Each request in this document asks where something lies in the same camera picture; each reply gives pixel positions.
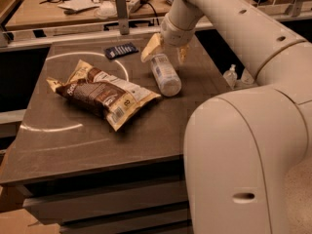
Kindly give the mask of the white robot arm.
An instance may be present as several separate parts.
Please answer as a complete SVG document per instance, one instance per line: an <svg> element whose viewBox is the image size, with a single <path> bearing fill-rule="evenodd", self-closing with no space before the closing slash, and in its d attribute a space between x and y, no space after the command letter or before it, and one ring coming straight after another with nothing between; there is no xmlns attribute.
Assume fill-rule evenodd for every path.
<svg viewBox="0 0 312 234"><path fill-rule="evenodd" d="M311 154L311 45L244 0L174 0L163 44L187 44L201 17L256 85L208 99L187 123L194 234L290 234L285 176Z"/></svg>

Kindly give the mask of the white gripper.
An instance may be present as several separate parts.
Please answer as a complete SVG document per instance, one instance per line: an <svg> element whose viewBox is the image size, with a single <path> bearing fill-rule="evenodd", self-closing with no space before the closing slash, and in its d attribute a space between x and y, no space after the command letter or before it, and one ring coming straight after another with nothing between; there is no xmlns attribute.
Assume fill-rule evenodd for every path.
<svg viewBox="0 0 312 234"><path fill-rule="evenodd" d="M189 46L186 44L190 39L191 30L188 26L181 19L167 13L161 23L161 34L154 33L152 35L141 52L140 60L147 62L155 55L161 54L164 50L163 44L165 43L173 47L179 47L177 49L177 58L179 63L183 64L189 50Z"/></svg>

